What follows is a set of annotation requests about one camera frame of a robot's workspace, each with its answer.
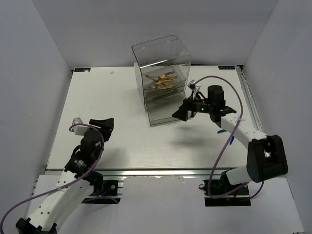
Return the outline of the blue label left corner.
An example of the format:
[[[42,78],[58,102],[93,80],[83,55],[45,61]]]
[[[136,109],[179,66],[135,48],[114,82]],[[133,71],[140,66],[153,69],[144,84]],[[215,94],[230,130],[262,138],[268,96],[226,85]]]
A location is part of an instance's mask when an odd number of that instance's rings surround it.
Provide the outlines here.
[[[91,68],[75,68],[74,72],[90,72]]]

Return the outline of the blue label right corner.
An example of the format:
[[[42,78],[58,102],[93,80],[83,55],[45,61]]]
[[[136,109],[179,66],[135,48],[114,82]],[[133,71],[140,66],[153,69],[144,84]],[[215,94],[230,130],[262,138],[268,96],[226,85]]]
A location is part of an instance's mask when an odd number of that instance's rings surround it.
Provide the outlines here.
[[[235,70],[235,66],[218,66],[219,70]]]

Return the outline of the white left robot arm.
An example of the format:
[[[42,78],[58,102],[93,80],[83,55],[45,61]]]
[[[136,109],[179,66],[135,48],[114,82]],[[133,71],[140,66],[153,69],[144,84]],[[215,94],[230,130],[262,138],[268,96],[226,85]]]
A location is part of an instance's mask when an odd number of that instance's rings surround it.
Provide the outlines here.
[[[114,119],[91,119],[85,124],[77,117],[69,131],[81,136],[69,161],[64,166],[54,189],[45,192],[45,200],[27,218],[20,218],[16,228],[20,234],[56,234],[69,215],[88,196],[103,189],[103,176],[95,171],[104,144],[114,129]]]

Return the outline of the yellow long-nose pliers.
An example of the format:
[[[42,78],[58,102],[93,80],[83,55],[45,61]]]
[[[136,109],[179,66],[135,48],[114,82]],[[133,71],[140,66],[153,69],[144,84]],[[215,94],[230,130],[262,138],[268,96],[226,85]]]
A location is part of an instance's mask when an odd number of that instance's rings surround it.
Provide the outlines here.
[[[173,85],[167,85],[167,84],[161,84],[161,85],[152,84],[144,89],[145,90],[168,90],[168,89],[172,89],[173,87],[174,87]]]

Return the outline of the orange black pliers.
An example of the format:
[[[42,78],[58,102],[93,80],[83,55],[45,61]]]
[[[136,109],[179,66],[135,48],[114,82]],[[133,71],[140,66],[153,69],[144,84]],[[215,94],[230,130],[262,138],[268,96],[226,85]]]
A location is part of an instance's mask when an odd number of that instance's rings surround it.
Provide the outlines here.
[[[175,79],[176,79],[175,77],[161,76],[158,77],[156,85],[167,85],[168,82],[174,81]]]

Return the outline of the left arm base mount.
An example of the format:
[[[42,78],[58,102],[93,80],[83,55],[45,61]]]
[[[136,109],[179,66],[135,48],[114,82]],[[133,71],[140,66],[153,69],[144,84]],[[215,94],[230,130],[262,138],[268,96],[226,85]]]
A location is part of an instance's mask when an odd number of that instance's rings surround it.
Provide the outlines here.
[[[93,191],[82,201],[82,204],[118,204],[120,202],[124,178],[92,171],[84,180],[90,183]]]

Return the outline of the blue label corner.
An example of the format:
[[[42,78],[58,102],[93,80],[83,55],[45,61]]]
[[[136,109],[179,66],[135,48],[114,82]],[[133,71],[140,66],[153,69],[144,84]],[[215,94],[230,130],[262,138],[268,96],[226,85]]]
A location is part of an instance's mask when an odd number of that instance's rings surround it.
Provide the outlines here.
[[[218,66],[219,70],[235,70],[235,66]]]
[[[74,72],[90,72],[91,68],[75,68]]]

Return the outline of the clear plastic drawer organizer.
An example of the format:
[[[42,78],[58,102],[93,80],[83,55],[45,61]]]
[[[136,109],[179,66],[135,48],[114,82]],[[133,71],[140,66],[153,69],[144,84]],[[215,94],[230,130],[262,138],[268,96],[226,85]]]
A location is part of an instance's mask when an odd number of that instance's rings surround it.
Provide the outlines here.
[[[150,126],[175,121],[172,114],[185,99],[191,55],[176,35],[131,47],[137,92]]]

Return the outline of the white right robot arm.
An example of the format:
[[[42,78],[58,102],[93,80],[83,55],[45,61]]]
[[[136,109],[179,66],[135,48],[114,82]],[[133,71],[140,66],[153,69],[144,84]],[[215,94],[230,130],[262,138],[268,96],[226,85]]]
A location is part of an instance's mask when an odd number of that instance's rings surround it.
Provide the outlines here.
[[[207,98],[196,95],[184,99],[172,116],[187,121],[197,113],[208,114],[213,123],[233,133],[233,137],[247,149],[246,165],[223,174],[221,191],[230,195],[240,184],[252,181],[259,183],[287,174],[288,164],[281,137],[269,136],[243,121],[233,108],[226,106],[221,86],[211,85],[207,91]]]

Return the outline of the yellow needle-nose pliers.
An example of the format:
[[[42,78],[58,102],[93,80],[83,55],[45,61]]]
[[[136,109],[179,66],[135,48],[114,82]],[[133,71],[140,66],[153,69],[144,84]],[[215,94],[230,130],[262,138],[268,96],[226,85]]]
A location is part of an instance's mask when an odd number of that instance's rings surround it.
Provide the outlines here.
[[[176,77],[172,77],[171,76],[172,74],[174,74],[174,72],[167,72],[161,76],[145,75],[145,77],[152,80],[152,83],[158,83],[158,82],[164,81],[164,80],[175,80]]]

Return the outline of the brown hex key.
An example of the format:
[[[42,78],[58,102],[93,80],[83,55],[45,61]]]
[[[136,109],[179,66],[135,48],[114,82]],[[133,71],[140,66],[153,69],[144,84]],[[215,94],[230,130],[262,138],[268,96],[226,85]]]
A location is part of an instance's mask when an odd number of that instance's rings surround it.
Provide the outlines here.
[[[159,96],[154,97],[152,99],[152,101],[159,100],[159,99],[166,98],[166,97],[170,97],[170,96],[173,96],[173,95],[176,95],[176,93],[159,95]]]

